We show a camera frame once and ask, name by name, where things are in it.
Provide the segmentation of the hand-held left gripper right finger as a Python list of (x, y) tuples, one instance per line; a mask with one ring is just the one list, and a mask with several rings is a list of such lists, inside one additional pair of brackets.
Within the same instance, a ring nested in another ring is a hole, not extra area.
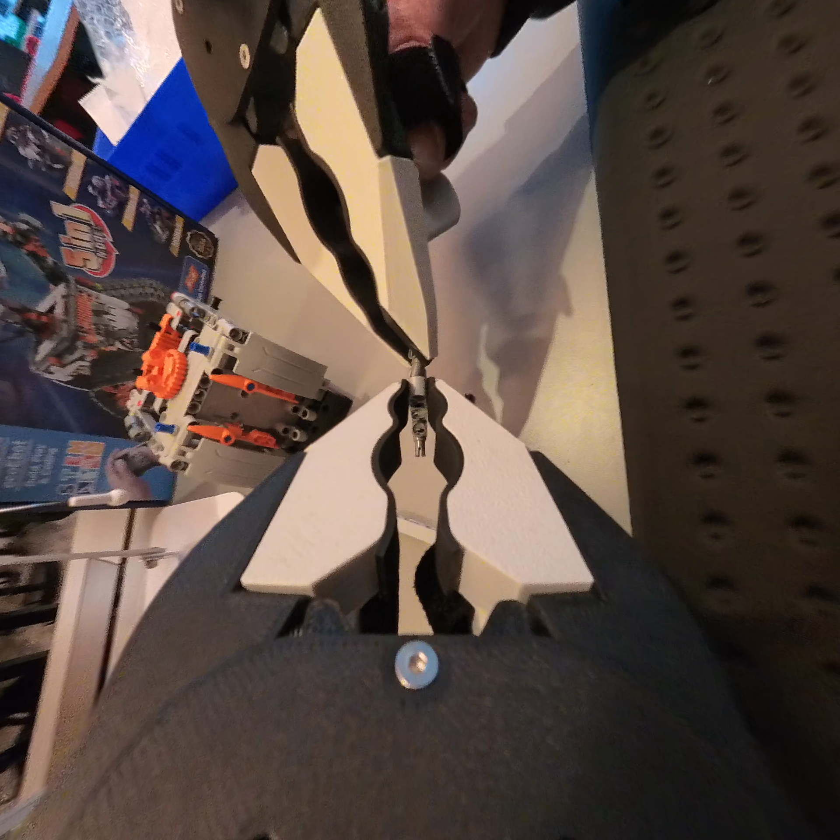
[(439, 378), (429, 381), (434, 465), (444, 479), (436, 633), (479, 634), (501, 603), (589, 592), (594, 577), (525, 444)]

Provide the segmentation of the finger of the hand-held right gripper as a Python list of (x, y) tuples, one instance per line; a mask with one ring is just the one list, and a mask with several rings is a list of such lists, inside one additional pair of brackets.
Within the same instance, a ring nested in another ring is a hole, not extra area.
[(414, 163), (327, 132), (258, 147), (252, 175), (295, 260), (404, 359), (422, 356), (422, 190)]
[(438, 326), (421, 184), (415, 163), (384, 147), (369, 46), (361, 7), (317, 7), (297, 48), (295, 116), (371, 273), (370, 315), (405, 344), (401, 354), (430, 361)]

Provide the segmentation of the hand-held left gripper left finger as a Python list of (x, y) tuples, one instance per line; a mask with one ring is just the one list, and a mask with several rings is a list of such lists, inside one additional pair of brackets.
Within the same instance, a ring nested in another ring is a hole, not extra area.
[(403, 381), (312, 444), (240, 583), (334, 602), (360, 630), (394, 634), (399, 545), (391, 479), (403, 458)]

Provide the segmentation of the grey orange toy model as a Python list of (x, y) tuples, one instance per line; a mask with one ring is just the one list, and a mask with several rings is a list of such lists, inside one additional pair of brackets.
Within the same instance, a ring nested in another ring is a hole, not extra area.
[(195, 480), (256, 487), (350, 413), (324, 364), (174, 292), (129, 395), (135, 446), (119, 459)]

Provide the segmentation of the person's right hand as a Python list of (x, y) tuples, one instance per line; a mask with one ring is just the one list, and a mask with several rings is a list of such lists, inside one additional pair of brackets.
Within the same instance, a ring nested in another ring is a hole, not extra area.
[[(389, 1), (387, 7), (390, 52), (427, 46), (440, 37), (454, 48), (462, 79), (468, 82), (495, 50), (506, 2)], [(443, 130), (433, 123), (410, 129), (408, 139), (423, 182), (441, 175), (453, 159), (446, 152)]]

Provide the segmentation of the blue plastic bin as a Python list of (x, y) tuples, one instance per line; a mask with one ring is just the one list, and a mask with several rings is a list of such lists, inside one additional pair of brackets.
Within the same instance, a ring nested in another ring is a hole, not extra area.
[(97, 129), (96, 155), (196, 221), (238, 188), (183, 59), (120, 142)]

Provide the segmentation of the dark toy kit box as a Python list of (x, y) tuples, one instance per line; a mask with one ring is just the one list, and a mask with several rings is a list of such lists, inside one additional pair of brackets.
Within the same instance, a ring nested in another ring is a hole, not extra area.
[(217, 238), (2, 96), (1, 421), (122, 437), (172, 294), (209, 299)]

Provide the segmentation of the black perforated mat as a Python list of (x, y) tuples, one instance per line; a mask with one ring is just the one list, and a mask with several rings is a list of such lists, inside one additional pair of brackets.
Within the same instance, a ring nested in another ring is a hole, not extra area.
[(838, 838), (839, 3), (578, 11), (633, 532)]

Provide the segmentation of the blue picture box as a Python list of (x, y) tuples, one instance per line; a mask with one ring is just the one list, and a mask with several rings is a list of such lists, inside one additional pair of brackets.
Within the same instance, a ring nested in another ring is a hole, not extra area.
[(121, 491), (129, 507), (170, 503), (171, 471), (149, 448), (118, 437), (1, 426), (2, 506), (61, 505), (84, 498), (95, 508)]

